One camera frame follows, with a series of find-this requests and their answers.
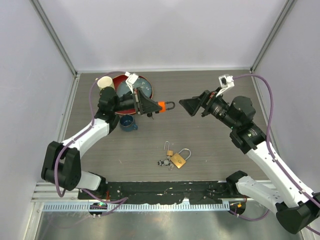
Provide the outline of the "black-headed key bunch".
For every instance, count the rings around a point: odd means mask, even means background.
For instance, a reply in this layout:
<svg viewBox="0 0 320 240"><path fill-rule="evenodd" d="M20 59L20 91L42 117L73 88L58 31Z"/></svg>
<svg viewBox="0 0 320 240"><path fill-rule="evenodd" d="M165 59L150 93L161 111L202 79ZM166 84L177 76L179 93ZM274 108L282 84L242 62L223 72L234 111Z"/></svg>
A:
<svg viewBox="0 0 320 240"><path fill-rule="evenodd" d="M152 120L154 120L154 116L153 116L153 113L152 113L152 112L149 112L149 113L147 114L147 117L150 118L150 119L152 119Z"/></svg>

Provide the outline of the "orange black padlock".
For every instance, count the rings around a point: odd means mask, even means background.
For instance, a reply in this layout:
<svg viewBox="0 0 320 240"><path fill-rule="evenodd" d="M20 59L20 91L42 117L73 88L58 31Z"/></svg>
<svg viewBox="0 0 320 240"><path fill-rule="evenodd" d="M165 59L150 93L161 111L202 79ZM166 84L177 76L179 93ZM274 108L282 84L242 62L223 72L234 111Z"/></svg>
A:
<svg viewBox="0 0 320 240"><path fill-rule="evenodd" d="M159 113L173 110L176 107L176 104L173 101L158 101L157 104L160 106Z"/></svg>

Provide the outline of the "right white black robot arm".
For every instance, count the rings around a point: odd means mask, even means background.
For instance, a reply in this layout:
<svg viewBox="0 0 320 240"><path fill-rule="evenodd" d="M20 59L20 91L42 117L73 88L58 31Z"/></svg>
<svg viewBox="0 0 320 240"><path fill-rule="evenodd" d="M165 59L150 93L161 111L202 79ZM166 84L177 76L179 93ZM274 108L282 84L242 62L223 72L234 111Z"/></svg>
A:
<svg viewBox="0 0 320 240"><path fill-rule="evenodd" d="M254 199L275 214L281 226L296 234L320 216L320 194L304 184L267 141L266 134L253 122L256 113L250 98L237 96L231 104L216 91L181 99L179 103L194 116L203 108L202 117L212 115L231 129L232 143L253 160L275 186L272 190L243 171L227 177L226 193Z"/></svg>

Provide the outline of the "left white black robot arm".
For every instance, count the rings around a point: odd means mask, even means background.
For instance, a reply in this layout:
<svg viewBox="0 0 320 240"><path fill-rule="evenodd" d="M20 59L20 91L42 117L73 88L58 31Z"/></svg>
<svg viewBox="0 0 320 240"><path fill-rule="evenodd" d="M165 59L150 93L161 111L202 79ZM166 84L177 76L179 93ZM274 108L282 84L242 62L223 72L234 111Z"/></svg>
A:
<svg viewBox="0 0 320 240"><path fill-rule="evenodd" d="M82 156L116 128L119 111L135 109L138 114L151 117L153 113L164 112L165 105L164 101L156 102L147 97L140 88L121 97L112 87L103 88L99 93L98 110L91 122L69 139L48 145L41 178L55 184L57 189L87 189L93 198L102 199L107 192L106 179L83 171Z"/></svg>

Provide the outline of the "blue-grey ceramic plate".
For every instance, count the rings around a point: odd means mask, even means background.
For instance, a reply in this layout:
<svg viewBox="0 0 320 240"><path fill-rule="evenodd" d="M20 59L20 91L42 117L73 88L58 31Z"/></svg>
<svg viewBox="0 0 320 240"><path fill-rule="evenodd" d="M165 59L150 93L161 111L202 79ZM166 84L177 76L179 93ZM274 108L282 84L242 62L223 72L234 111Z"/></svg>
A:
<svg viewBox="0 0 320 240"><path fill-rule="evenodd" d="M120 75L116 79L118 81L118 85L116 87L116 93L119 97L131 91L128 85L126 84L126 79L127 77L125 75ZM136 80L133 87L140 88L147 97L152 98L152 95L153 95L152 85L147 79L143 78L142 76L140 76Z"/></svg>

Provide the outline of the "dark blue mug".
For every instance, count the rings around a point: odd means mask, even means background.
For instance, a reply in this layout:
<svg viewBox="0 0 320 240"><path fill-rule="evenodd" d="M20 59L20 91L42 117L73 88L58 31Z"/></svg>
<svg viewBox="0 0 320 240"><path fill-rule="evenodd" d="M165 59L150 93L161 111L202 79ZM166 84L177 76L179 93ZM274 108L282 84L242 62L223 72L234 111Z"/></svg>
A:
<svg viewBox="0 0 320 240"><path fill-rule="evenodd" d="M126 114L122 115L119 120L120 128L125 132L131 132L138 130L138 126L132 115Z"/></svg>

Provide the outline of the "red round tray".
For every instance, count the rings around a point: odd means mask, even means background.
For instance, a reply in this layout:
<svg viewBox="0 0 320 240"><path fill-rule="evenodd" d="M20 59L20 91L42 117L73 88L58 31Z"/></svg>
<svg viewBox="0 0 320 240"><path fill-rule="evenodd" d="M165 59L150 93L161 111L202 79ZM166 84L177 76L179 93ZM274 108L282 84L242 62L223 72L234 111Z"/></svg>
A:
<svg viewBox="0 0 320 240"><path fill-rule="evenodd" d="M124 74L121 74L121 75L118 75L118 76L112 78L112 79L113 79L114 86L115 86L115 91L116 91L117 86L118 86L118 84L119 84L117 78L118 78L119 76L122 76L122 75L124 75ZM118 111L117 113L118 113L119 115L134 115L134 114L136 113L136 111L135 111L134 108L132 108L132 109L128 109L128 110L121 110L121 111Z"/></svg>

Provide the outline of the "yellow ceramic mug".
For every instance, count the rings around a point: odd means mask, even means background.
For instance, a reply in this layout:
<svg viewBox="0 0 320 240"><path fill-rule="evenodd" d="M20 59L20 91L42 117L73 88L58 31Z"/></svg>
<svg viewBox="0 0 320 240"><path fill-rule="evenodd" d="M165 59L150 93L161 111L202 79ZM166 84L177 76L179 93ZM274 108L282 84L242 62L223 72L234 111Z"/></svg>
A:
<svg viewBox="0 0 320 240"><path fill-rule="evenodd" d="M115 90L115 85L114 85L114 81L110 76L102 76L99 78L96 78L96 85L99 88L99 90L101 91L102 89L105 88L112 88L113 90Z"/></svg>

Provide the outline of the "small brass padlock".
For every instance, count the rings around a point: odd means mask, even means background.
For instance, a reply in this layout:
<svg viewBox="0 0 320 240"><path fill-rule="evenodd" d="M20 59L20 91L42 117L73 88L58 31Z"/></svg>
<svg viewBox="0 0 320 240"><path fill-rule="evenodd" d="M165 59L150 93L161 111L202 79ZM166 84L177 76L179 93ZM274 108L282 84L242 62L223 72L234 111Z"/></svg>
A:
<svg viewBox="0 0 320 240"><path fill-rule="evenodd" d="M167 157L172 157L174 155L174 152L172 150L170 150L170 142L169 141L164 142L163 149L166 151Z"/></svg>

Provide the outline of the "large brass padlock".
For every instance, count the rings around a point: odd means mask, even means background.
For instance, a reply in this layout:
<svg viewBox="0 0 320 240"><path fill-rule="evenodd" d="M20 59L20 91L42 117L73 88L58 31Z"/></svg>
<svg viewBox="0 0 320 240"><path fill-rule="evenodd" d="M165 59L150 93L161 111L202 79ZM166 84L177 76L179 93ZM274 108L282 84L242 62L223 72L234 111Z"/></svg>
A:
<svg viewBox="0 0 320 240"><path fill-rule="evenodd" d="M188 156L186 158L183 158L181 156L181 153L187 151ZM183 148L179 152L175 153L171 158L170 161L173 163L174 166L176 166L178 169L180 169L186 162L187 160L191 157L192 152L188 148Z"/></svg>

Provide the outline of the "keys with grey charm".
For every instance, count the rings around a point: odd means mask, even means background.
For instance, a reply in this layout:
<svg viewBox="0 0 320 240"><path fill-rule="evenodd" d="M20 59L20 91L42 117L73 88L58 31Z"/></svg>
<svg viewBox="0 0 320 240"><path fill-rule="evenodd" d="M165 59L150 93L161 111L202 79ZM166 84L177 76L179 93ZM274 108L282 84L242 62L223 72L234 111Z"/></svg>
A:
<svg viewBox="0 0 320 240"><path fill-rule="evenodd" d="M157 164L161 167L168 167L169 170L172 170L174 168L174 164L168 159L159 160Z"/></svg>

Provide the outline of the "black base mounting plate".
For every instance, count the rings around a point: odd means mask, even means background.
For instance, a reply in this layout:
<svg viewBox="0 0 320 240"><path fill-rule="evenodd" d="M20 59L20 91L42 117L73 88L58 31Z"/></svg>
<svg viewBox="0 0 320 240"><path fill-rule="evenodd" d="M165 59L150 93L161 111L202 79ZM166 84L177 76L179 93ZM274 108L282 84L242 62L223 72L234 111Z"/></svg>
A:
<svg viewBox="0 0 320 240"><path fill-rule="evenodd" d="M188 199L190 204L215 204L224 199L248 199L225 181L114 181L102 190L89 191L102 200L126 204L173 205Z"/></svg>

